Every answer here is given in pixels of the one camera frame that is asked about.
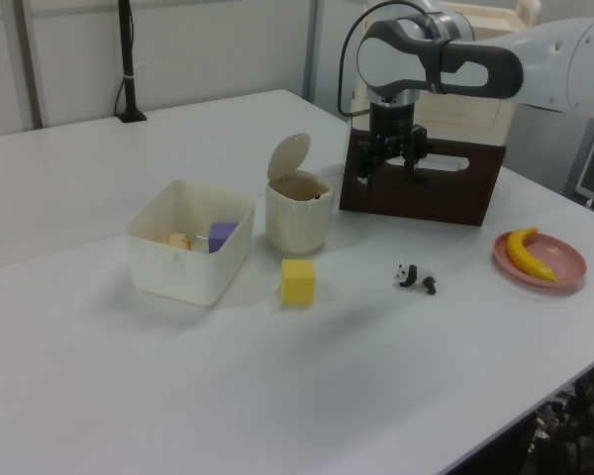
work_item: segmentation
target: cable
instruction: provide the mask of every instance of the cable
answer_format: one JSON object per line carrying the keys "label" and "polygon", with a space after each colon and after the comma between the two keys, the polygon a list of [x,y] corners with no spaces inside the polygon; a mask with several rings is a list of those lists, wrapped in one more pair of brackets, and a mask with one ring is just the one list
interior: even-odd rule
{"label": "cable", "polygon": [[[135,18],[132,15],[132,5],[128,4],[128,8],[130,11],[130,51],[132,51],[135,47]],[[126,84],[126,78],[124,77],[121,80],[121,85],[119,86],[119,90],[117,91],[117,98],[115,99],[115,110],[113,112],[113,117],[117,117],[117,106],[119,105],[119,98],[121,97],[121,91],[123,90],[123,86]]]}
{"label": "cable", "polygon": [[346,49],[347,49],[347,44],[349,44],[349,39],[351,38],[352,33],[354,33],[354,30],[356,29],[356,27],[358,25],[360,25],[360,23],[365,19],[365,17],[367,17],[372,12],[375,12],[379,8],[388,7],[390,5],[407,6],[407,7],[411,7],[413,9],[419,11],[423,15],[427,14],[427,12],[425,10],[423,10],[421,7],[419,7],[418,5],[415,5],[411,2],[407,2],[405,0],[392,0],[392,1],[383,2],[383,3],[378,4],[374,7],[366,10],[360,17],[358,17],[358,20],[356,20],[354,22],[354,24],[349,29],[349,32],[347,32],[346,40],[344,41],[344,47],[341,50],[341,59],[339,61],[339,87],[337,88],[337,109],[339,110],[339,113],[344,117],[362,116],[363,114],[366,114],[367,112],[369,112],[369,111],[360,111],[360,112],[354,112],[354,113],[349,112],[348,113],[348,112],[345,112],[341,107],[342,88],[344,87],[344,62],[346,59]]}

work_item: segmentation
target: black pole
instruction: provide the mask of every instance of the black pole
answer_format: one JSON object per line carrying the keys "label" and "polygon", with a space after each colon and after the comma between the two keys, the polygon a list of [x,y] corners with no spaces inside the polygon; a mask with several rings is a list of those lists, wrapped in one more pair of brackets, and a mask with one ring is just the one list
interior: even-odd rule
{"label": "black pole", "polygon": [[117,117],[121,122],[146,121],[148,118],[137,108],[135,94],[135,69],[132,61],[132,24],[130,0],[119,0],[119,26],[121,30],[121,56],[123,57],[123,85],[126,90],[126,110]]}

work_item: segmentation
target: bin lid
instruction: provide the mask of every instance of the bin lid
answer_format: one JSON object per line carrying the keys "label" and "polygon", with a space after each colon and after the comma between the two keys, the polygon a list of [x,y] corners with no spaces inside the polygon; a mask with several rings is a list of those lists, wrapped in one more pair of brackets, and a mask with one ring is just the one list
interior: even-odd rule
{"label": "bin lid", "polygon": [[308,134],[295,134],[279,143],[273,151],[268,163],[266,176],[270,181],[286,178],[295,171],[306,159],[310,149],[310,136]]}

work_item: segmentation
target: purple block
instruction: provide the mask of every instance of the purple block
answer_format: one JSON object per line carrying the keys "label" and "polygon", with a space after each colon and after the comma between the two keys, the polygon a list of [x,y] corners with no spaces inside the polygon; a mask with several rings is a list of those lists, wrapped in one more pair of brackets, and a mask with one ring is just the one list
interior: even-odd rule
{"label": "purple block", "polygon": [[238,223],[212,223],[209,230],[209,252],[218,251],[237,227]]}

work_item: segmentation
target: wooden stand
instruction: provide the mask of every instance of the wooden stand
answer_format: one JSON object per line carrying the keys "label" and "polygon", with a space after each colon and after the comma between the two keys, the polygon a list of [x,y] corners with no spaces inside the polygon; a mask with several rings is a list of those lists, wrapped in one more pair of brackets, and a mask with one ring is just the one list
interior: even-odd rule
{"label": "wooden stand", "polygon": [[353,162],[358,143],[369,133],[352,129],[339,208],[376,215],[481,226],[504,160],[504,146],[428,140],[430,153],[461,156],[468,167],[459,171],[417,168],[422,183],[404,183],[403,167],[383,163],[372,177],[372,192],[359,182]]}

